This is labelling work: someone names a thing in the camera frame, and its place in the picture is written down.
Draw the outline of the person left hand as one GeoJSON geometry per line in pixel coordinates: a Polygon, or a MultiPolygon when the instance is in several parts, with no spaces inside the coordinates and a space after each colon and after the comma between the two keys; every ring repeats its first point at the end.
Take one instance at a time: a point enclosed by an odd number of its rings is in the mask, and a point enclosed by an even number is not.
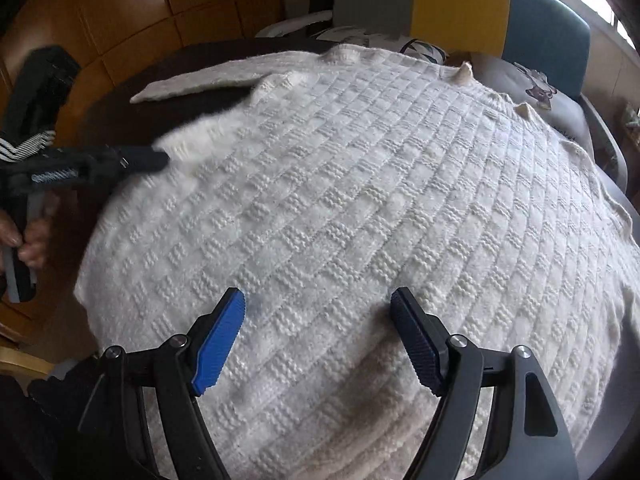
{"type": "Polygon", "coordinates": [[[46,263],[53,217],[58,210],[60,201],[58,194],[47,192],[42,216],[29,222],[23,232],[17,229],[13,220],[4,210],[0,212],[1,244],[16,248],[18,258],[31,269],[40,270],[46,263]]]}

